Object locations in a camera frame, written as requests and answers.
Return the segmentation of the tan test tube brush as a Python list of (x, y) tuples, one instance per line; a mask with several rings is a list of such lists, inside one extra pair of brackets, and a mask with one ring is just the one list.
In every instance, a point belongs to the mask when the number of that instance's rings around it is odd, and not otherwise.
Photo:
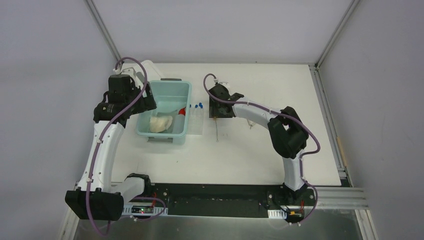
[(215, 123), (215, 135), (216, 135), (216, 142), (219, 142), (219, 129), (218, 129), (218, 120), (217, 117), (213, 117), (214, 123)]

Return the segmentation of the red cap wash bottle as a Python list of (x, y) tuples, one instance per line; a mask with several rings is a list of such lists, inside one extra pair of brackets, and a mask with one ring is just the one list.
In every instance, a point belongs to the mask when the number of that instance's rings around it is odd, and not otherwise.
[(184, 130), (186, 108), (181, 108), (173, 118), (172, 134), (181, 134)]

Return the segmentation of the beige sponge block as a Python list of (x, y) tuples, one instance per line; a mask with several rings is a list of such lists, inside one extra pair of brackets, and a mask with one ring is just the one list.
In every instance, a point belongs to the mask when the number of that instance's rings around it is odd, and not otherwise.
[(167, 131), (172, 123), (172, 116), (152, 116), (149, 120), (149, 130), (151, 133), (161, 133)]

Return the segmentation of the teal storage bin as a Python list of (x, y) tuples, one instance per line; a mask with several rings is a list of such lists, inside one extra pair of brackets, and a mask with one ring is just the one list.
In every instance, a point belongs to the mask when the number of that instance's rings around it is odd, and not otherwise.
[(186, 141), (192, 84), (182, 80), (149, 82), (156, 109), (140, 113), (135, 132), (149, 142), (183, 145)]

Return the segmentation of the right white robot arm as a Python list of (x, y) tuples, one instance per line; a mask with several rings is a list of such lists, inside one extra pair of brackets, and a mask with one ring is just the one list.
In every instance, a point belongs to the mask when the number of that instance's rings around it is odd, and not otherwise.
[(243, 118), (266, 128), (273, 149), (282, 157), (284, 167), (284, 200), (296, 205), (304, 198), (302, 188), (301, 155), (309, 138), (296, 111), (287, 106), (280, 112), (260, 105), (243, 94), (229, 94), (228, 89), (216, 83), (208, 91), (213, 109), (226, 118)]

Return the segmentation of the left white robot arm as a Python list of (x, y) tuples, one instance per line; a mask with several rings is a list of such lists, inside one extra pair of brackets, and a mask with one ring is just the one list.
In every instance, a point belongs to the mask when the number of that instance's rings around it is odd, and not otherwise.
[(76, 189), (65, 195), (66, 204), (81, 220), (117, 221), (126, 203), (152, 198), (146, 174), (131, 173), (112, 186), (114, 160), (128, 119), (157, 107), (148, 80), (141, 86), (136, 80), (128, 74), (111, 75), (108, 91), (93, 110), (94, 134), (87, 164)]

